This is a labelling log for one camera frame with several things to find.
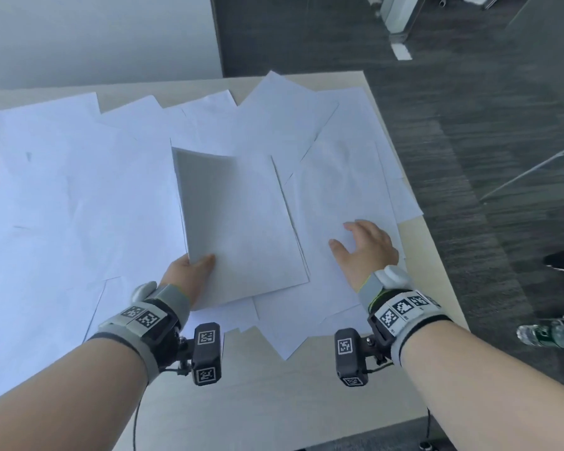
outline white wall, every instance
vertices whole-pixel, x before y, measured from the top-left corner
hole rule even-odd
[[[0,88],[218,77],[211,0],[0,0]]]

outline table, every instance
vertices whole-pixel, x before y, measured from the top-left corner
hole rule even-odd
[[[389,136],[361,71],[287,77],[312,90],[363,87]],[[90,91],[97,92],[103,112],[151,94],[168,107],[226,89],[240,103],[260,79],[0,91],[0,109]],[[417,286],[467,327],[424,219],[401,223],[399,231]],[[148,387],[138,417],[138,450],[293,451],[426,414],[397,367],[371,375],[367,386],[346,388],[336,377],[333,346],[332,336],[310,338],[285,362],[256,328],[226,333],[217,384],[198,387],[189,377],[164,373]],[[115,449],[131,448],[128,424]]]

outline gray carpet floor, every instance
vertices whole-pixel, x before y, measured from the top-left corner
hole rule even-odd
[[[564,383],[564,350],[519,324],[564,314],[564,104],[504,34],[526,0],[489,11],[429,0],[396,60],[366,0],[215,0],[227,77],[364,70],[472,332]],[[425,422],[313,448],[413,450]]]

